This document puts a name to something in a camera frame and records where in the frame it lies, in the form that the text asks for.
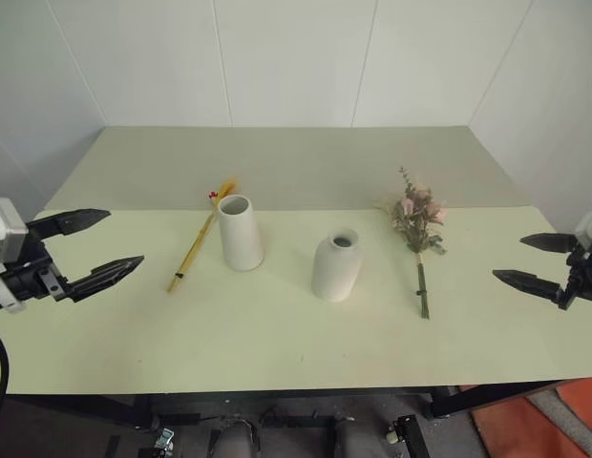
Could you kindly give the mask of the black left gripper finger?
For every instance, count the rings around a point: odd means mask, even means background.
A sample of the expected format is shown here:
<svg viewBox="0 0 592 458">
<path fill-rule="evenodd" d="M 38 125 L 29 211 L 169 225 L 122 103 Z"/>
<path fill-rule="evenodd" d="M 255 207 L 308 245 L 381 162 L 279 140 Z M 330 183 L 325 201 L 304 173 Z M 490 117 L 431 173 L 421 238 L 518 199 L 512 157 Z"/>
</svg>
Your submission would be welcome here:
<svg viewBox="0 0 592 458">
<path fill-rule="evenodd" d="M 43 240 L 57 235 L 69 236 L 86 230 L 110 216 L 101 209 L 78 209 L 50 215 L 27 223 L 27 239 Z"/>
<path fill-rule="evenodd" d="M 119 283 L 143 261 L 143 256 L 135 256 L 103 264 L 93 269 L 89 276 L 69 283 L 67 297 L 73 302 L 87 299 Z"/>
</svg>

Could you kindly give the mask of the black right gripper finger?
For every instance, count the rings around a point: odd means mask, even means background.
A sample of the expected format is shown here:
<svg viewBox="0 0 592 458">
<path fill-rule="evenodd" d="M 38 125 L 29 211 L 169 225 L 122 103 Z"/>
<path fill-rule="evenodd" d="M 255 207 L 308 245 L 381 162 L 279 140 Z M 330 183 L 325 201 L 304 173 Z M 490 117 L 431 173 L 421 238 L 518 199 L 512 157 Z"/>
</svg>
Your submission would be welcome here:
<svg viewBox="0 0 592 458">
<path fill-rule="evenodd" d="M 578 246 L 574 235 L 562 233 L 538 233 L 523 237 L 521 243 L 546 252 L 571 253 Z"/>
<path fill-rule="evenodd" d="M 560 305 L 563 290 L 559 283 L 546 281 L 536 275 L 510 269 L 495 269 L 493 275 L 500 281 L 526 294 L 544 298 Z"/>
</svg>

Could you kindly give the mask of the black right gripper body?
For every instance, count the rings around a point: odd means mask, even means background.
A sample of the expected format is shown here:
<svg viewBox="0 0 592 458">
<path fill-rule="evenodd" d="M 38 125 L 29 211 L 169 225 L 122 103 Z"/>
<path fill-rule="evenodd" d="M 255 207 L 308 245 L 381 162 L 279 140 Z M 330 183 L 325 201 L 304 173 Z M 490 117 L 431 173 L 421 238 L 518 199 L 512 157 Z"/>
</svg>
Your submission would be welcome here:
<svg viewBox="0 0 592 458">
<path fill-rule="evenodd" d="M 592 302 L 592 242 L 588 248 L 577 244 L 566 263 L 570 271 L 565 289 L 559 296 L 561 310 L 567 310 L 576 298 Z"/>
</svg>

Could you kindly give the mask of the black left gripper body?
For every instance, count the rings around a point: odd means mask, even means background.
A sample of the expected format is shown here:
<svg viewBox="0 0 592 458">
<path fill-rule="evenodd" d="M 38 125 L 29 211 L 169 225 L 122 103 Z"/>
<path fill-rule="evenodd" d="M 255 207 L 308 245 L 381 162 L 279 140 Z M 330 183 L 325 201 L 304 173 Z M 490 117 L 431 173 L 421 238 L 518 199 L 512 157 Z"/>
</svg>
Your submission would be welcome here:
<svg viewBox="0 0 592 458">
<path fill-rule="evenodd" d="M 54 265 L 41 239 L 26 237 L 16 261 L 7 262 L 4 267 L 0 279 L 21 302 L 47 296 L 61 301 L 70 293 L 67 279 Z"/>
</svg>

